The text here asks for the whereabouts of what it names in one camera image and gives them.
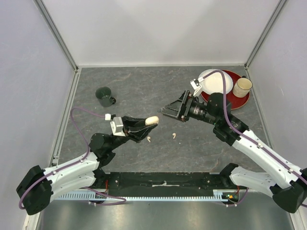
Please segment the beige earbud charging case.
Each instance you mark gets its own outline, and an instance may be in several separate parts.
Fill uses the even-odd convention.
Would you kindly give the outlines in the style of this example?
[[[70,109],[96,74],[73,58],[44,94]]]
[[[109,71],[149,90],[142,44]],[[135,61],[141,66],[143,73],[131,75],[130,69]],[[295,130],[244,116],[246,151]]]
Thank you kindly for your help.
[[[154,125],[159,123],[159,117],[158,116],[151,116],[145,120],[145,124],[148,125]]]

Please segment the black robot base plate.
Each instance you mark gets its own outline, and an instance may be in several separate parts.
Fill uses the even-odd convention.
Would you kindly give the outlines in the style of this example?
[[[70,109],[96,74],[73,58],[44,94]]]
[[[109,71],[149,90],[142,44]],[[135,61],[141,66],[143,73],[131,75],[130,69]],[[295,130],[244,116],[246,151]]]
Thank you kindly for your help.
[[[209,172],[110,172],[92,189],[107,189],[119,197],[212,196],[213,190],[237,190],[226,176]]]

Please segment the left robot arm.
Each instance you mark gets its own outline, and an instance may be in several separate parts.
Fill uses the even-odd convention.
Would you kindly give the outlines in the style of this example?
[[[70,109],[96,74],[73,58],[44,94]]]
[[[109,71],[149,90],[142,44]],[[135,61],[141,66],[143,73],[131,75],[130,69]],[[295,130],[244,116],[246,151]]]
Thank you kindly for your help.
[[[101,188],[106,178],[102,168],[113,160],[114,149],[129,140],[141,142],[159,123],[157,116],[133,118],[105,114],[103,118],[110,123],[112,133],[93,134],[86,153],[57,166],[42,169],[36,165],[29,169],[16,188],[19,209],[34,215],[65,193],[90,186]]]

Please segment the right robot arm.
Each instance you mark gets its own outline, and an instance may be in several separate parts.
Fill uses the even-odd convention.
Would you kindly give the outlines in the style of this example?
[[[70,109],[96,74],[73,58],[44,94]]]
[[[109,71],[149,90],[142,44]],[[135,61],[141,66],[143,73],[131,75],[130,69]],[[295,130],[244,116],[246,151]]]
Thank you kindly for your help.
[[[213,133],[222,142],[244,153],[264,172],[252,172],[228,164],[220,173],[224,188],[243,186],[266,194],[283,210],[295,213],[307,197],[307,171],[273,151],[240,119],[231,114],[231,104],[221,93],[213,93],[207,103],[200,103],[189,91],[158,112],[186,122],[190,118],[212,124]]]

